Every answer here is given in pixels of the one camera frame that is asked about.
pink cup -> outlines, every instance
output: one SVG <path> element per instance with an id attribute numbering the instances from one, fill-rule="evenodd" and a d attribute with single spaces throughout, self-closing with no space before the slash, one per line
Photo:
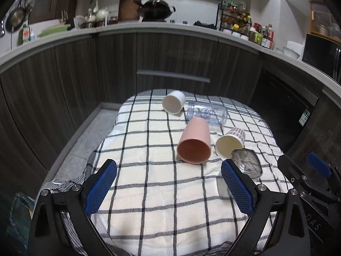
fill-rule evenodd
<path id="1" fill-rule="evenodd" d="M 200 164 L 211 156 L 211 138 L 207 121 L 193 117 L 188 122 L 176 149 L 178 156 L 187 163 Z"/>

cup opening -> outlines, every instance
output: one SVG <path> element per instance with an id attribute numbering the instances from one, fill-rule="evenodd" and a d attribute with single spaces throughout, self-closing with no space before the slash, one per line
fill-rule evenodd
<path id="1" fill-rule="evenodd" d="M 162 100 L 162 106 L 163 109 L 171 114 L 177 114 L 181 111 L 181 103 L 180 101 L 174 97 L 174 96 L 166 96 L 163 100 Z"/>
<path id="2" fill-rule="evenodd" d="M 215 151 L 223 161 L 231 158 L 233 150 L 242 148 L 243 145 L 240 140 L 232 135 L 222 136 L 215 143 Z"/>
<path id="3" fill-rule="evenodd" d="M 178 145 L 178 156 L 187 163 L 205 162 L 211 155 L 211 149 L 200 140 L 185 140 Z"/>

blue gripper pad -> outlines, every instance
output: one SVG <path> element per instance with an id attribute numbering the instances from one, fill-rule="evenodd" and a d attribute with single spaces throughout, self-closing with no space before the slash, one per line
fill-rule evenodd
<path id="1" fill-rule="evenodd" d="M 84 210 L 88 217 L 98 212 L 116 175 L 117 165 L 115 161 L 111 161 L 86 196 Z"/>
<path id="2" fill-rule="evenodd" d="M 323 177 L 329 178 L 331 176 L 330 166 L 320 159 L 314 152 L 309 152 L 306 156 L 306 162 L 313 166 L 314 169 Z"/>
<path id="3" fill-rule="evenodd" d="M 233 195 L 239 210 L 242 213 L 251 216 L 253 212 L 252 196 L 227 160 L 223 161 L 221 164 L 221 175 Z"/>

baseboard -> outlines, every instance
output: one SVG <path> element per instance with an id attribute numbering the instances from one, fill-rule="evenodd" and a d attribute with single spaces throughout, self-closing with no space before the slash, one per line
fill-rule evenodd
<path id="1" fill-rule="evenodd" d="M 118 111 L 122 104 L 119 103 L 109 103 L 109 102 L 102 102 L 103 109 L 112 109 Z"/>
<path id="2" fill-rule="evenodd" d="M 69 154 L 72 147 L 75 145 L 75 143 L 78 141 L 78 139 L 81 137 L 85 129 L 89 126 L 89 124 L 94 120 L 94 118 L 98 115 L 98 113 L 102 109 L 102 103 L 97 106 L 97 108 L 88 116 L 88 118 L 83 122 L 83 124 L 78 128 L 78 130 L 74 133 L 74 135 L 71 137 L 71 139 L 68 141 L 68 143 L 63 148 L 62 152 L 60 152 L 59 156 L 53 163 L 50 171 L 48 172 L 43 185 L 46 182 L 52 181 L 54 177 L 57 174 L 57 171 L 59 170 L 60 166 L 62 165 L 64 159 Z"/>

white spoon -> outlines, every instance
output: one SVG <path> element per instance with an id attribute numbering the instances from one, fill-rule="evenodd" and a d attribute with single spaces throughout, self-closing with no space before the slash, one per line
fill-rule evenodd
<path id="1" fill-rule="evenodd" d="M 93 8 L 93 13 L 98 11 L 98 0 L 96 0 L 96 6 Z"/>

